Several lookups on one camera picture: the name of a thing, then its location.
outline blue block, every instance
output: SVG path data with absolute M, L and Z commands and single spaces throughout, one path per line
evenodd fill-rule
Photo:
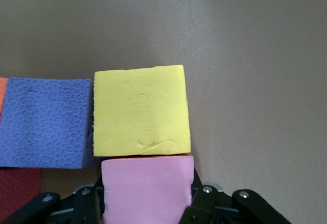
M 93 157 L 89 79 L 9 78 L 0 121 L 0 167 L 79 169 Z

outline gray background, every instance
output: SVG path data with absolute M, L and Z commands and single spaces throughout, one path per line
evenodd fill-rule
M 327 223 L 327 0 L 0 0 L 0 76 L 183 64 L 204 181 Z M 98 167 L 44 170 L 62 195 Z

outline silver screw head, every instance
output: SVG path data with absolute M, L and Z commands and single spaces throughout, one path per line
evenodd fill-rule
M 242 198 L 249 198 L 250 197 L 250 194 L 248 194 L 246 191 L 240 191 L 239 195 Z
M 49 202 L 52 200 L 52 198 L 53 197 L 48 194 L 44 199 L 42 199 L 42 202 L 44 202 L 44 203 Z
M 85 188 L 84 191 L 82 191 L 82 195 L 88 195 L 91 192 L 91 189 Z
M 210 186 L 204 186 L 203 188 L 202 188 L 202 190 L 204 191 L 204 192 L 206 192 L 206 193 L 211 193 L 213 190 L 212 190 L 212 188 L 210 187 Z

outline block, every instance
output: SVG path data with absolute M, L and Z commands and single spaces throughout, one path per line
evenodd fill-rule
M 40 169 L 0 169 L 0 222 L 40 192 Z
M 177 224 L 191 204 L 192 156 L 109 159 L 101 170 L 103 224 Z
M 77 169 L 97 162 L 91 81 L 9 78 L 0 148 L 0 167 Z
M 190 151 L 182 65 L 95 72 L 95 156 Z
M 5 97 L 6 86 L 7 86 L 8 79 L 4 77 L 0 77 L 0 116 L 2 110 L 2 103 Z

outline yellow block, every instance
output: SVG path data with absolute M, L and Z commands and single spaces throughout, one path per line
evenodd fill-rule
M 95 72 L 94 156 L 189 152 L 182 65 Z

